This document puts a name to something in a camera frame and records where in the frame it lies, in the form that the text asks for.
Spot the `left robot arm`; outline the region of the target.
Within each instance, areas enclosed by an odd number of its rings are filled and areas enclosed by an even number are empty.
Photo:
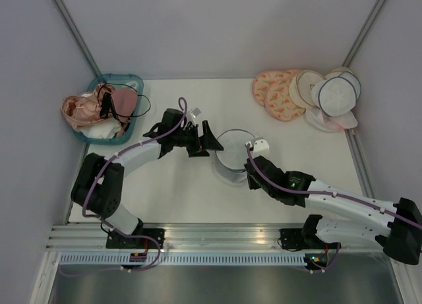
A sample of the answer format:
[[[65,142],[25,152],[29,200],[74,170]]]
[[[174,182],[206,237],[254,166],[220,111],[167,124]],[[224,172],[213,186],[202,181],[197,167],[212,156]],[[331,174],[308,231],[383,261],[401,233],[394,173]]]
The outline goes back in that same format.
[[[143,165],[158,160],[175,147],[185,148],[188,157],[209,157],[224,147],[213,135],[207,120],[198,125],[187,114],[167,109],[135,144],[105,157],[91,153],[82,163],[71,191],[71,200],[82,207],[82,215],[97,218],[119,236],[128,248],[136,249],[144,241],[143,222],[121,203],[123,181]]]

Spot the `white mesh laundry bag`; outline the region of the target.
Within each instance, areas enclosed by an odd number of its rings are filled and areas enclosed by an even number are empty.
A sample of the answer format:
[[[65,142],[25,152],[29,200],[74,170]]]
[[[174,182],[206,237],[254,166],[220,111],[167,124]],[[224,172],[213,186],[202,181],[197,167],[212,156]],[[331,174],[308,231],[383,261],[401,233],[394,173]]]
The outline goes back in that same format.
[[[244,129],[230,129],[217,138],[224,149],[215,151],[212,156],[216,177],[230,185],[241,185],[247,180],[245,145],[254,138],[252,133]]]

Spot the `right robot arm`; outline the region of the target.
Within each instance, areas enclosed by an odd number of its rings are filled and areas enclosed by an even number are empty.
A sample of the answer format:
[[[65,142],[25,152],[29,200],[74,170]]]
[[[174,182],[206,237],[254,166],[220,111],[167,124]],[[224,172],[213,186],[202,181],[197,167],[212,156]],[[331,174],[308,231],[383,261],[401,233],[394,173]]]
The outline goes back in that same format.
[[[263,156],[247,159],[245,169],[250,189],[262,189],[284,205],[329,213],[307,217],[301,230],[305,246],[378,249],[398,262],[419,264],[421,212],[412,200],[402,197],[390,202],[355,196],[312,175],[282,171]]]

